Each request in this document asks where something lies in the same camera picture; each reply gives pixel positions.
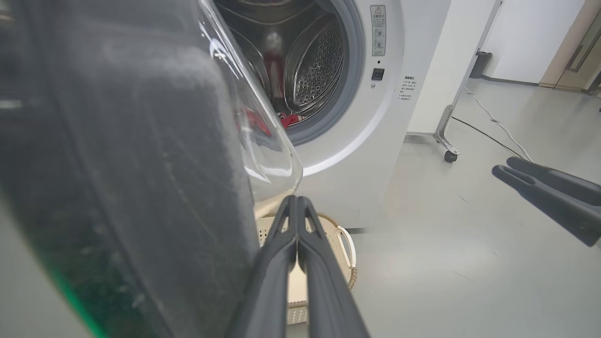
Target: stainless steel drum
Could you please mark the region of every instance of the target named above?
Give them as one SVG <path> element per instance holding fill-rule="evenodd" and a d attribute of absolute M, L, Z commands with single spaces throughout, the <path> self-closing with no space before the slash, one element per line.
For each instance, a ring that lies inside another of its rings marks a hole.
<path fill-rule="evenodd" d="M 340 81 L 344 34 L 336 15 L 302 0 L 218 0 L 218 8 L 276 112 L 320 112 Z"/>

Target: sticker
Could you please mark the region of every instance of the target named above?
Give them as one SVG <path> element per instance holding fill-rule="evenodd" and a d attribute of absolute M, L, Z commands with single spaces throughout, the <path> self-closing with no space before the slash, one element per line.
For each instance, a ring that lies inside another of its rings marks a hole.
<path fill-rule="evenodd" d="M 373 45 L 371 56 L 381 57 L 386 54 L 386 6 L 370 6 L 371 30 L 373 31 Z"/>
<path fill-rule="evenodd" d="M 411 100 L 411 97 L 413 97 L 413 94 L 415 93 L 416 86 L 417 82 L 413 76 L 405 76 L 401 89 L 398 91 L 398 99 Z"/>

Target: white laundry basket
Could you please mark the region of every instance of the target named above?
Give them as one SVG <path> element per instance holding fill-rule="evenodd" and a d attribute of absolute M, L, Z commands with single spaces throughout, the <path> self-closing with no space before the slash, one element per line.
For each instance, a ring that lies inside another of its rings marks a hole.
<path fill-rule="evenodd" d="M 355 285 L 355 280 L 357 279 L 356 255 L 353 239 L 350 237 L 349 233 L 343 227 L 339 226 L 332 218 L 321 213 L 318 213 L 317 216 L 322 224 L 323 231 L 326 233 L 326 237 L 328 237 L 328 242 L 330 242 L 336 261 L 340 265 L 344 279 L 348 283 L 349 290 L 352 290 Z M 274 218 L 275 214 L 268 214 L 265 217 L 259 218 L 257 221 L 257 236 L 261 246 L 265 243 L 265 238 L 267 238 L 267 234 L 269 233 Z M 347 250 L 344 248 L 343 237 L 347 242 L 349 253 L 347 253 Z M 288 324 L 297 324 L 306 322 L 307 319 L 307 276 L 299 264 L 296 263 L 288 278 L 287 322 Z"/>

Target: front-loading washing machine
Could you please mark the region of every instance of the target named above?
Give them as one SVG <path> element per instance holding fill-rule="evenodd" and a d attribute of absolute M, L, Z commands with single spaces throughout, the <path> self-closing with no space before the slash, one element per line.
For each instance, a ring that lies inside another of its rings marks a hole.
<path fill-rule="evenodd" d="M 303 164 L 297 194 L 370 227 L 451 0 L 216 0 Z"/>

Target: basket handle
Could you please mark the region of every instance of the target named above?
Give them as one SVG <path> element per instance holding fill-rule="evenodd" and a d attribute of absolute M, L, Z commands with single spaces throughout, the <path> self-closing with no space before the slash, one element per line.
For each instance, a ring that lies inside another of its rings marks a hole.
<path fill-rule="evenodd" d="M 336 227 L 337 233 L 338 233 L 338 240 L 340 241 L 340 246 L 342 247 L 342 252 L 344 253 L 344 258 L 346 259 L 346 265 L 351 268 L 354 269 L 357 267 L 357 255 L 355 253 L 355 244 L 353 243 L 353 239 L 350 237 L 350 234 L 348 231 L 346 231 L 345 228 L 341 227 L 341 226 L 337 226 Z M 346 250 L 344 249 L 344 243 L 342 242 L 342 236 L 344 235 L 344 238 L 346 239 L 346 242 L 349 245 L 349 251 L 350 251 L 350 260 L 349 260 L 349 255 L 347 254 Z"/>

